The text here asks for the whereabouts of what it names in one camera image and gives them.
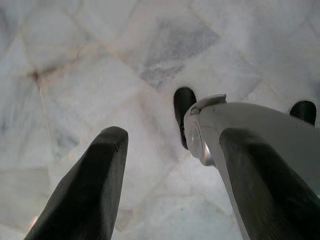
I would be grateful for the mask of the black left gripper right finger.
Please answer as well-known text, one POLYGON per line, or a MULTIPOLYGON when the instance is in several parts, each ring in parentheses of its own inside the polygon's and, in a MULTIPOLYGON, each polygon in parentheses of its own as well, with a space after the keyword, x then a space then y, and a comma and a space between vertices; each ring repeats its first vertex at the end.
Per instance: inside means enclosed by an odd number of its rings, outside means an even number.
POLYGON ((258 135, 225 129, 219 143, 240 219, 251 240, 318 240, 320 200, 258 135))

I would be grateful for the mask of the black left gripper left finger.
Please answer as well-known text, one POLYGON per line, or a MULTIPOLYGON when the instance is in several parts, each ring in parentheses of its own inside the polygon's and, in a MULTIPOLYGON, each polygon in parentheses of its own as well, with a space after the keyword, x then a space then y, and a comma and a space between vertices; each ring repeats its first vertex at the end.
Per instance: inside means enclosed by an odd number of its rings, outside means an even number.
POLYGON ((27 240, 110 240, 119 209, 128 132, 103 129, 61 179, 27 240))

